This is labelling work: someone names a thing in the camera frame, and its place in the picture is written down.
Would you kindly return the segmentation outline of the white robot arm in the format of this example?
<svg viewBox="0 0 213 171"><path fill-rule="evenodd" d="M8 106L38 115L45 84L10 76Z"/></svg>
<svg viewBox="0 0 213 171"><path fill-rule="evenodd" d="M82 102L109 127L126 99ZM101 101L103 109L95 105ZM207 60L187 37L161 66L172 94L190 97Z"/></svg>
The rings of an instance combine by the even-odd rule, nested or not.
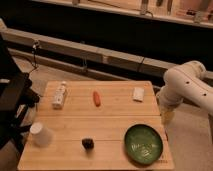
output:
<svg viewBox="0 0 213 171"><path fill-rule="evenodd" d="M184 99L203 108L213 117L213 87L203 81L205 73L206 68L199 61L176 65L164 73L165 85L156 94L163 124L172 121L174 109Z"/></svg>

